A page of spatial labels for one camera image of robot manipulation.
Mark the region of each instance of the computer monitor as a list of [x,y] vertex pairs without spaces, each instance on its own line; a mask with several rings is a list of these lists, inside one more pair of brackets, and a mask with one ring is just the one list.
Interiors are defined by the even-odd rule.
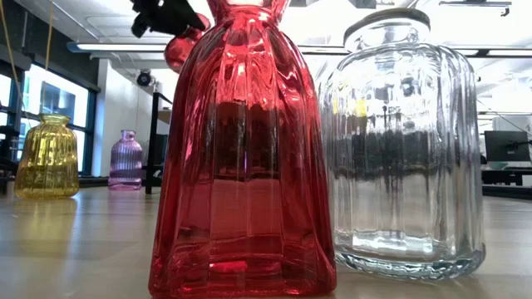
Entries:
[[521,131],[485,131],[488,161],[530,162],[529,138]]

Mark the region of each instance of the red glass vase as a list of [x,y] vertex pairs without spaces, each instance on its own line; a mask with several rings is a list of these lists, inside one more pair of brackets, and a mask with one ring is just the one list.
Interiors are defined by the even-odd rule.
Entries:
[[209,0],[216,26],[180,74],[151,263],[157,299],[336,286],[313,81],[278,30],[287,0],[253,3]]
[[[197,14],[199,19],[205,25],[205,30],[210,29],[209,19],[202,15],[201,13]],[[198,42],[198,40],[203,36],[204,32],[194,27],[189,27],[185,33],[178,37],[174,37],[165,49],[165,59],[168,67],[175,71],[176,73],[181,73],[181,67],[186,61],[186,58],[189,56],[192,48]]]

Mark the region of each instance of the ribbed glass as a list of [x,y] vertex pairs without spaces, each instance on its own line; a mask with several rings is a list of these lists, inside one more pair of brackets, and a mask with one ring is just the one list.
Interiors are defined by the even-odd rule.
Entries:
[[15,194],[24,199],[71,197],[79,183],[76,135],[67,128],[70,117],[39,116],[41,124],[27,132]]
[[336,268],[318,99],[288,0],[209,0],[183,66],[150,273],[157,299],[327,294]]
[[134,130],[122,130],[122,137],[111,149],[109,189],[138,190],[142,186],[142,148]]
[[391,277],[470,273],[485,257],[472,67],[422,42],[426,24],[379,13],[347,37],[352,54],[320,94],[337,261]]

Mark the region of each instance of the wooden table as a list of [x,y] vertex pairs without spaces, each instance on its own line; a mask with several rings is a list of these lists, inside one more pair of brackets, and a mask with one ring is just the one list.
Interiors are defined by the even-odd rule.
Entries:
[[[0,198],[0,299],[149,299],[158,194],[83,189]],[[487,258],[471,277],[399,282],[338,269],[324,298],[532,298],[532,203],[485,198]]]

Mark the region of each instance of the yellow glass vase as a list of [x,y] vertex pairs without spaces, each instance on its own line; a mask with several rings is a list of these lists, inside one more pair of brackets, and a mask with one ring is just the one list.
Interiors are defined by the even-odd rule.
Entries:
[[70,117],[39,117],[41,124],[27,132],[15,194],[23,199],[71,197],[79,190],[79,181],[76,135],[67,128]]

